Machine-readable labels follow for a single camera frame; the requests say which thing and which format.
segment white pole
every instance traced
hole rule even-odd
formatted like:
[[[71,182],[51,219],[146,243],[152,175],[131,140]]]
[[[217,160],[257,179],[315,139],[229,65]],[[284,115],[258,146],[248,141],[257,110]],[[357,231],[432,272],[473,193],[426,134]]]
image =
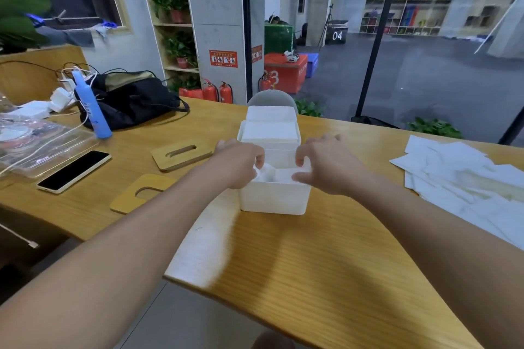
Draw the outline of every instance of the white pole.
[[[511,8],[515,5],[515,3],[517,2],[517,0],[514,0],[514,2],[511,4],[510,7],[508,7],[508,9],[506,10],[506,12],[504,13],[504,15],[502,16],[502,18],[500,20],[498,20],[497,24],[493,27],[493,29],[489,32],[489,35],[484,39],[484,41],[481,43],[481,45],[477,48],[477,50],[475,51],[475,53],[473,54],[477,54],[478,51],[482,48],[482,46],[484,46],[484,43],[487,42],[487,40],[490,38],[490,36],[492,35],[492,33],[495,31],[495,29],[498,28],[498,26],[500,25],[500,23],[502,22],[502,20],[506,17],[506,15],[509,13],[509,10],[511,10]]]

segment white tissue box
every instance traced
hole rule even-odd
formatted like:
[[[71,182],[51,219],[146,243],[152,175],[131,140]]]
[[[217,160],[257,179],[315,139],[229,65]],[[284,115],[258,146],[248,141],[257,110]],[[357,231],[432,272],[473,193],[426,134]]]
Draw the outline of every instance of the white tissue box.
[[[252,180],[240,189],[240,209],[275,214],[304,214],[311,187],[292,181],[291,174],[311,171],[310,161],[306,158],[304,166],[299,168],[295,164],[295,150],[266,149],[266,163],[277,169],[272,174],[272,179],[279,182]]]
[[[295,151],[302,142],[297,114],[292,107],[249,107],[246,120],[240,124],[237,140],[264,149]]]

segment blue bottle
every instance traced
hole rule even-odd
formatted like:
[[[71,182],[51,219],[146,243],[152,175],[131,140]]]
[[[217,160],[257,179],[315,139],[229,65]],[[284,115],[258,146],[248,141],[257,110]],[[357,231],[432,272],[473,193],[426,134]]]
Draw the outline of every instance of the blue bottle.
[[[95,94],[93,94],[93,90],[91,90],[91,87],[89,87],[85,82],[84,77],[79,70],[75,69],[73,71],[73,79],[76,83],[76,94],[78,94],[80,101],[82,101],[82,105],[88,114],[89,121],[93,126],[96,137],[101,139],[109,138],[113,133],[102,114],[98,101],[96,101]]]

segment hand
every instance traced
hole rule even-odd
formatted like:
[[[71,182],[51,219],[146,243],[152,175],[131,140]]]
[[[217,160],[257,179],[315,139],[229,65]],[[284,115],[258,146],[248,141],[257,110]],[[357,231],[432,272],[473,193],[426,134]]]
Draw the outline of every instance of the hand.
[[[227,188],[240,189],[257,176],[253,165],[259,169],[264,165],[264,148],[234,139],[220,140],[208,163],[212,174],[225,179]]]
[[[309,138],[297,148],[298,167],[302,167],[305,157],[311,161],[311,173],[295,173],[293,180],[319,188],[327,194],[351,197],[353,190],[362,185],[362,180],[370,174],[347,149],[340,134]]]

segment glass wall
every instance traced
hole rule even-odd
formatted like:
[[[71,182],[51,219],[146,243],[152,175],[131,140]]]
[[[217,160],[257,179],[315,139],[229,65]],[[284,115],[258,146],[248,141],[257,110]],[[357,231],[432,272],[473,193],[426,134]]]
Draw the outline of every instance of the glass wall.
[[[254,92],[280,88],[313,101],[324,117],[349,121],[383,6],[264,0],[264,26],[251,16],[264,34]],[[383,33],[363,115],[401,128],[417,117],[441,119],[466,139],[496,142],[524,106],[524,0],[393,0]],[[259,44],[260,36],[252,47]],[[293,46],[299,66],[308,60],[306,78],[300,68],[293,76],[283,56]],[[514,145],[524,146],[521,138]]]

